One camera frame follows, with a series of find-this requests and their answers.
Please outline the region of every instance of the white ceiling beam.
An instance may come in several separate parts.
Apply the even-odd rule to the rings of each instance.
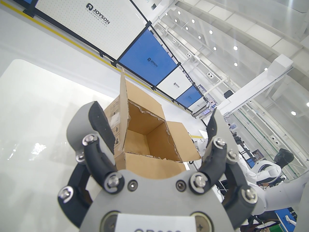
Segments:
[[[302,23],[302,26],[298,29],[298,31],[296,33],[299,41],[301,40],[302,36],[304,35],[305,30],[308,27],[308,24],[309,24],[309,9],[306,13],[306,16],[305,16],[304,22]]]

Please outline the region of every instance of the white floor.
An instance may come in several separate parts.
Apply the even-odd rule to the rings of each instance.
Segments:
[[[76,165],[66,127],[83,104],[105,108],[113,98],[20,59],[0,77],[0,96],[0,231],[77,231],[57,202]],[[189,132],[203,129],[155,98],[167,119],[184,121]],[[100,190],[94,181],[88,188],[93,197]]]

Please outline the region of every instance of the box flap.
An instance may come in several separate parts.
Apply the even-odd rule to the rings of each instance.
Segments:
[[[183,163],[125,153],[126,168],[149,179],[166,179],[186,170]]]
[[[125,152],[141,155],[150,155],[147,138],[145,135],[128,130],[125,140]]]
[[[182,161],[188,162],[201,159],[201,156],[195,148],[195,145],[184,125],[172,121],[167,121],[166,123]]]
[[[130,122],[128,129],[142,135],[149,134],[152,130],[165,122],[165,120],[153,116],[146,109],[138,107],[129,101]]]
[[[165,120],[161,104],[129,81],[126,81],[128,99]]]
[[[181,161],[177,153],[172,136],[167,130],[166,123],[162,123],[147,135],[150,154],[156,158]]]
[[[126,168],[126,156],[125,153],[121,153],[118,157],[115,158],[117,170],[123,170]]]
[[[126,133],[129,120],[128,96],[126,88],[126,79],[124,72],[121,73],[120,78],[120,94],[119,94],[119,107],[120,107],[120,145],[118,150],[121,150],[125,144]]]

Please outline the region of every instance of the open cardboard box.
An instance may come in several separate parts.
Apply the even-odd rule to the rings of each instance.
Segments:
[[[182,123],[166,121],[161,105],[121,74],[120,95],[104,110],[115,135],[118,170],[150,179],[185,171],[183,162],[200,159]]]

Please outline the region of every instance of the joyson logo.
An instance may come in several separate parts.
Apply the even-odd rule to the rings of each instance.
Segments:
[[[155,62],[153,62],[151,58],[148,58],[147,61],[154,67],[158,67],[158,65]]]
[[[91,11],[94,16],[97,16],[99,19],[101,19],[102,23],[104,23],[105,26],[107,26],[110,23],[110,21],[101,12],[99,12],[97,9],[94,9],[91,3],[88,3],[86,5],[86,8],[89,10],[89,12]]]

